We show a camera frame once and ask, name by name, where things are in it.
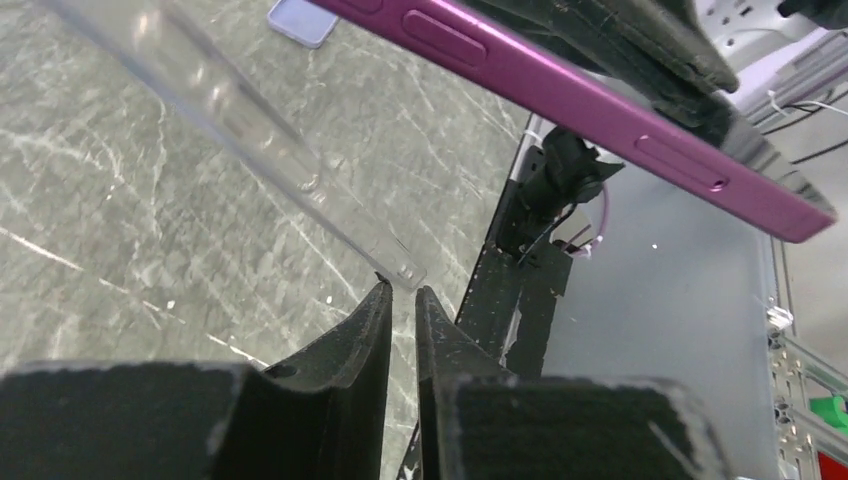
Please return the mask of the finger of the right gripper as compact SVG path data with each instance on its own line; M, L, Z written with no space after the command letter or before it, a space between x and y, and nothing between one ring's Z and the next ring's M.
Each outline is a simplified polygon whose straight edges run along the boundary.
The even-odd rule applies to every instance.
M692 128L726 122L739 80L692 1L483 0L468 7L592 73L617 79Z

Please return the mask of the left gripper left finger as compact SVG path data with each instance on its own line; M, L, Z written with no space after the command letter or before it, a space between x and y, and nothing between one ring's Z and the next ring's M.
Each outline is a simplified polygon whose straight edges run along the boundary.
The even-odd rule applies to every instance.
M393 290L265 369L41 361L1 378L5 479L376 479Z

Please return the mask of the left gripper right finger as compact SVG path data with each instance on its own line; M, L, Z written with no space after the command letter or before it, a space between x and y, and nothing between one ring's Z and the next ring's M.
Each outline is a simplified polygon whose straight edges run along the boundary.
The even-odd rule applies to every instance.
M525 379L415 298L424 479L725 479L701 402L650 377Z

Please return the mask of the black phone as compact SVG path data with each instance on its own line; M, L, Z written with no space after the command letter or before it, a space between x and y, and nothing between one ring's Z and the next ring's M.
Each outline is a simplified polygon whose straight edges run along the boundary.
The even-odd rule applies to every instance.
M324 8L574 132L790 243L834 207L746 119L707 142L455 1L327 1Z

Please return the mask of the lilac phone case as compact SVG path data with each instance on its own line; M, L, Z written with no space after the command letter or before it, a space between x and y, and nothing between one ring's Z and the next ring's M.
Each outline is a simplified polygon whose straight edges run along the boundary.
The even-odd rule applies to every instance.
M300 45L320 48L339 22L335 14L306 0L279 0L267 14L269 27Z

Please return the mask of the clear phone case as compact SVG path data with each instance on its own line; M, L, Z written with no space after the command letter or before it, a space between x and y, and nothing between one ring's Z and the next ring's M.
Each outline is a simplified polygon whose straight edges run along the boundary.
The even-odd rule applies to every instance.
M426 276L389 226L173 1L47 1L163 100L276 187L393 284Z

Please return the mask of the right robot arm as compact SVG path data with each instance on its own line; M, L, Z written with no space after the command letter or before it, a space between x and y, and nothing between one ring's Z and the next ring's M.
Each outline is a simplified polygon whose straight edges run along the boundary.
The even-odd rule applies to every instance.
M468 7L670 121L704 134L733 116L739 72L818 28L844 1L470 1Z

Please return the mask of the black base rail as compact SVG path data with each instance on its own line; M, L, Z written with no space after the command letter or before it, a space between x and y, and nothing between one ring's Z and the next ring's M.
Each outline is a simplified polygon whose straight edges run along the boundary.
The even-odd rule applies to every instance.
M577 207L607 194L618 171L596 149L556 127L513 166L456 316L447 317L505 369L543 378L554 310L565 292L576 247L553 233ZM419 420L398 469L420 475Z

